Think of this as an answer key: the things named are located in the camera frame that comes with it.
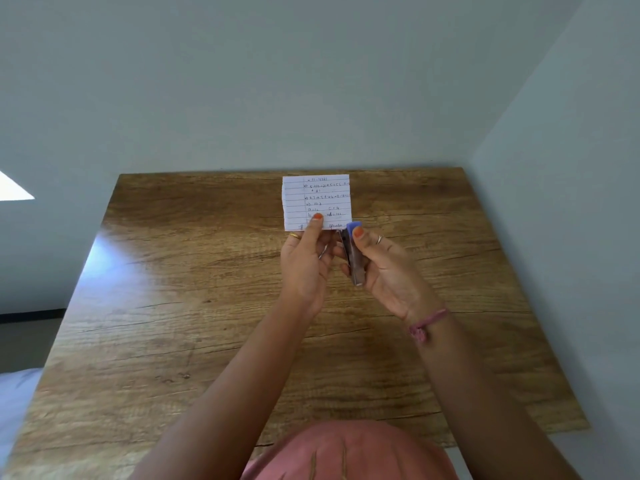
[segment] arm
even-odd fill
[[[444,307],[413,260],[389,239],[362,228],[356,245],[371,260],[365,288],[405,327]],[[336,255],[344,257],[339,247]],[[348,267],[342,265],[348,274]],[[476,480],[579,480],[548,437],[485,368],[457,320],[449,315],[429,326],[418,352],[469,471]]]
[[[219,377],[142,459],[133,479],[240,478],[324,301],[331,237],[314,218],[281,253],[283,288],[271,311]]]

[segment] silver ring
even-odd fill
[[[327,249],[329,249],[329,244],[324,246],[324,249],[320,253],[320,256],[318,256],[318,259],[322,259],[322,256],[324,256],[324,253],[326,252]]]

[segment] pink bracelet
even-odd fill
[[[427,342],[429,339],[429,332],[425,330],[425,327],[427,327],[428,325],[433,325],[436,322],[439,322],[444,317],[446,317],[449,313],[451,312],[449,311],[448,308],[443,308],[441,310],[438,310],[437,312],[434,312],[431,315],[429,315],[424,320],[421,320],[418,323],[414,323],[413,325],[410,325],[409,333],[411,333],[413,338],[416,339],[418,342]]]

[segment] white paper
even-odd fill
[[[304,230],[316,212],[324,215],[323,229],[344,229],[351,222],[348,175],[282,177],[284,230]]]

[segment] left hand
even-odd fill
[[[333,259],[333,232],[323,231],[323,216],[316,214],[307,229],[292,235],[280,252],[282,268],[282,298],[292,306],[300,307],[304,318],[311,320],[322,309],[329,268]],[[326,251],[322,258],[318,256]]]

